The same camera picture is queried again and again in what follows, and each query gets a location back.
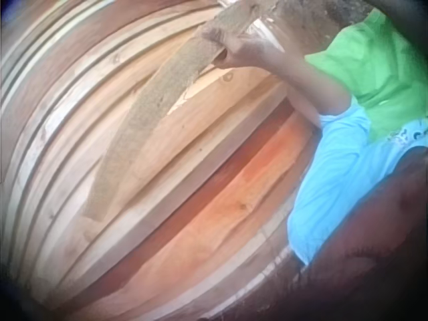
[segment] light blue shirt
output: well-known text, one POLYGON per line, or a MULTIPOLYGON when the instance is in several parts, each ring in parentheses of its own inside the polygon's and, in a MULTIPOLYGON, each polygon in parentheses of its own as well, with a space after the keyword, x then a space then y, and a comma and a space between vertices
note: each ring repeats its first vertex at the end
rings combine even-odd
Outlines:
POLYGON ((343 114, 320 119, 323 136, 288 219, 290 247, 305 264, 409 149, 428 146, 428 119, 370 144, 370 120, 355 98, 343 114))

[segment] stacked lumber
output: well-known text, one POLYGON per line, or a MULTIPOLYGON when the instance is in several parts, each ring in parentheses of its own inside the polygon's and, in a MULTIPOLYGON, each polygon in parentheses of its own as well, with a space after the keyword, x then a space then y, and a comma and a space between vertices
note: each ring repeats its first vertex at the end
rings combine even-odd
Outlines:
POLYGON ((285 220, 316 144, 286 85, 255 68, 206 68, 94 217, 86 201, 138 95, 221 8, 39 4, 2 31, 1 263, 11 277, 69 320, 195 320, 256 289, 290 254, 285 220))

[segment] hand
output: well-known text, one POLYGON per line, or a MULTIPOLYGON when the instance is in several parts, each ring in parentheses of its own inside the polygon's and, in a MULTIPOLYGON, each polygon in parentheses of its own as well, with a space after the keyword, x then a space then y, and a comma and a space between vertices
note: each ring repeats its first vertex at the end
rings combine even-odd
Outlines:
POLYGON ((268 70, 270 53, 279 51, 267 40, 249 35, 235 37, 222 29, 203 30, 202 37, 226 48, 213 62, 220 69, 259 67, 268 70))

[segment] lumber stack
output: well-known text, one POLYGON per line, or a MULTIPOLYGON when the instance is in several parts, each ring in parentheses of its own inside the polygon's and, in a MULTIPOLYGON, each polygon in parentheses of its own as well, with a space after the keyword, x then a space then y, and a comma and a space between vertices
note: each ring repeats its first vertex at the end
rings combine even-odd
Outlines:
POLYGON ((290 254, 314 152, 287 88, 208 67, 159 122, 101 218, 103 156, 146 82, 214 0, 36 1, 2 31, 1 263, 69 320, 196 320, 290 254))

